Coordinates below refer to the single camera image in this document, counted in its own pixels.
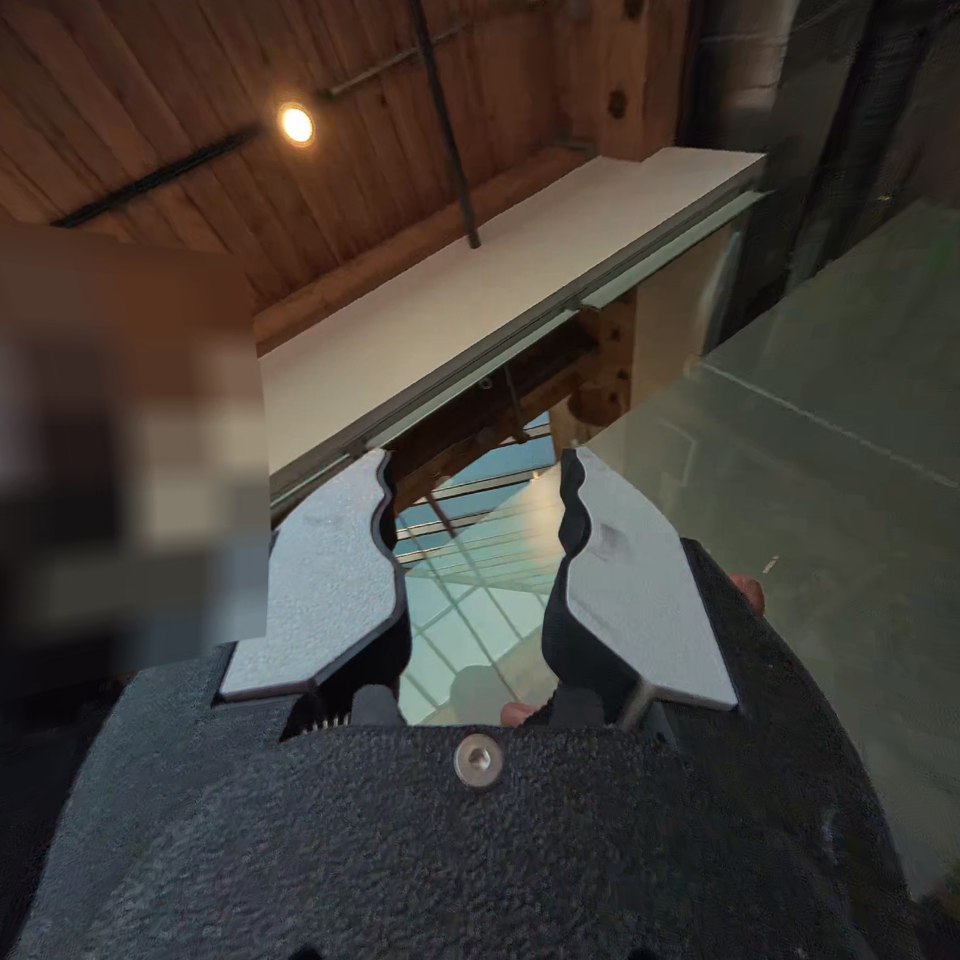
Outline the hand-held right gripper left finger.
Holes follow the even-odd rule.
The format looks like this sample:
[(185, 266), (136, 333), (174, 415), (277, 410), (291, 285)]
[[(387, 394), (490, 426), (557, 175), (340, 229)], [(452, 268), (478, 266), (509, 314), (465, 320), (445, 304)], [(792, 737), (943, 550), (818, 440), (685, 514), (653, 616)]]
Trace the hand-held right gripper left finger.
[(397, 545), (391, 453), (375, 449), (319, 486), (278, 527), (265, 634), (237, 642), (220, 699), (357, 695), (399, 704), (412, 630)]

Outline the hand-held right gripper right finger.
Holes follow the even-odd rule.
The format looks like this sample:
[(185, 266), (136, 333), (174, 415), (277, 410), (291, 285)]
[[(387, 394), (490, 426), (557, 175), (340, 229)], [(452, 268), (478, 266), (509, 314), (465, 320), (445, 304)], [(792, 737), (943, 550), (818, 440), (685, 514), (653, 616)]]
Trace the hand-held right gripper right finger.
[(559, 690), (626, 730), (654, 703), (734, 711), (735, 684), (671, 523), (585, 447), (561, 455), (558, 492), (562, 557), (541, 649)]

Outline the skylight window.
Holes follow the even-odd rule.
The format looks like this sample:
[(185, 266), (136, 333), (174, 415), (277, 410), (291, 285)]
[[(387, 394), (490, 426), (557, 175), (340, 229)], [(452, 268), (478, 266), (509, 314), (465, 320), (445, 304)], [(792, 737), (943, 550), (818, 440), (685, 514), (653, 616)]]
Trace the skylight window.
[(542, 654), (561, 557), (550, 413), (470, 462), (444, 465), (397, 520), (412, 654), (399, 707), (412, 725), (497, 725), (510, 702), (537, 708), (558, 680)]

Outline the glass partition panel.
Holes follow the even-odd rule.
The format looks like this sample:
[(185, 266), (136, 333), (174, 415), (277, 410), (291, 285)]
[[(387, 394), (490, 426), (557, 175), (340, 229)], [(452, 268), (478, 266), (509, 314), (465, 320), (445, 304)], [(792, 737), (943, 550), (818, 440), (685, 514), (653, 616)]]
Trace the glass partition panel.
[(762, 583), (958, 915), (959, 214), (919, 199), (589, 447)]

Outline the wooden roof truss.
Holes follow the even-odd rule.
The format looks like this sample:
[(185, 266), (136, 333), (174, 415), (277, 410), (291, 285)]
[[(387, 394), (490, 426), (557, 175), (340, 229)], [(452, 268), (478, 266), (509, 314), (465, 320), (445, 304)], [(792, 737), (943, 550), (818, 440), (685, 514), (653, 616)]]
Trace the wooden roof truss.
[(433, 495), (507, 440), (533, 438), (529, 425), (558, 407), (572, 438), (611, 425), (630, 408), (638, 294), (631, 289), (573, 318), (388, 442), (396, 487), (393, 513)]

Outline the black ceiling track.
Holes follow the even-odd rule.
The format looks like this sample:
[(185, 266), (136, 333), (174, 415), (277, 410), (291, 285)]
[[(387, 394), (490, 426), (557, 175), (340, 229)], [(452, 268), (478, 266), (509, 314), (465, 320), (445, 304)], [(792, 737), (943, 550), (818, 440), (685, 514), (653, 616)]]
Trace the black ceiling track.
[(263, 130), (260, 124), (250, 124), (230, 133), (229, 135), (194, 150), (184, 157), (164, 164), (163, 166), (145, 174), (121, 187), (105, 194), (101, 198), (90, 201), (74, 211), (63, 215), (49, 225), (57, 229), (77, 229), (105, 214), (119, 210), (133, 201), (139, 200), (163, 186), (169, 186), (178, 179), (195, 170), (222, 158), (246, 146), (257, 138)]

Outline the round ceiling lamp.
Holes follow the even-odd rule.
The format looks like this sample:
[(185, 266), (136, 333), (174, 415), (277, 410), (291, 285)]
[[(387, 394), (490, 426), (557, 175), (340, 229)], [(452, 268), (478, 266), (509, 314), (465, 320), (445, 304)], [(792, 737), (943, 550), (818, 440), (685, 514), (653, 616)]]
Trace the round ceiling lamp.
[(297, 149), (308, 148), (316, 139), (314, 118), (303, 102), (279, 102), (274, 110), (273, 125), (277, 133)]

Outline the black hanging pipe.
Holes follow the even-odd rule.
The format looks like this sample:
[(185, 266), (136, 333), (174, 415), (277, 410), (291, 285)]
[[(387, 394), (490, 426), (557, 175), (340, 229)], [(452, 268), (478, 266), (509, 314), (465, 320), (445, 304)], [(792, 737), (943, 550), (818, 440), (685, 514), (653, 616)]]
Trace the black hanging pipe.
[(406, 6), (414, 33), (415, 47), (423, 63), (431, 102), (437, 117), (440, 136), (447, 156), (450, 175), (456, 188), (465, 237), (469, 247), (472, 250), (477, 250), (481, 246), (481, 238), (479, 236), (470, 186), (451, 124), (449, 107), (440, 77), (435, 45), (429, 30), (426, 11), (421, 1), (407, 1)]

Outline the grey metal conduit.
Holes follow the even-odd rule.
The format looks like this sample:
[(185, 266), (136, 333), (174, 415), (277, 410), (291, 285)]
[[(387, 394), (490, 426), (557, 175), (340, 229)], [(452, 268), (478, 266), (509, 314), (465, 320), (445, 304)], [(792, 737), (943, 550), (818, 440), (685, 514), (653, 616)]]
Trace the grey metal conduit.
[[(462, 20), (455, 23), (454, 26), (448, 28), (447, 30), (431, 35), (430, 42), (434, 48), (437, 48), (447, 42), (451, 42), (459, 35), (472, 30), (473, 28), (473, 21)], [(415, 60), (420, 59), (421, 56), (422, 52), (420, 47), (414, 45), (379, 61), (373, 66), (366, 67), (366, 69), (362, 71), (335, 82), (330, 86), (318, 88), (315, 91), (315, 97), (318, 102), (333, 102), (347, 93), (378, 79), (392, 69), (413, 63)]]

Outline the white bulkhead with metal rail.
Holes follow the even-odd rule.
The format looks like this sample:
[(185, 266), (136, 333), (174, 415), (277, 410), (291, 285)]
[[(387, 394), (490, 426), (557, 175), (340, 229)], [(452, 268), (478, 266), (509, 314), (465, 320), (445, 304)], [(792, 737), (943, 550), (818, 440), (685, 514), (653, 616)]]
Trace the white bulkhead with metal rail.
[(760, 198), (763, 152), (597, 156), (330, 310), (306, 294), (257, 318), (270, 507), (382, 446), (579, 308), (609, 304)]

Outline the wooden post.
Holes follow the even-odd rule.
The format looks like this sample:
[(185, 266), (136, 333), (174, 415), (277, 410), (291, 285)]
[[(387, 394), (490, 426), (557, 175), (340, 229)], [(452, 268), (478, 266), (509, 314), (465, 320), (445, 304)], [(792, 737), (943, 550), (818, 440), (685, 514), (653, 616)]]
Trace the wooden post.
[(674, 144), (690, 9), (690, 1), (555, 2), (561, 142), (629, 162)]

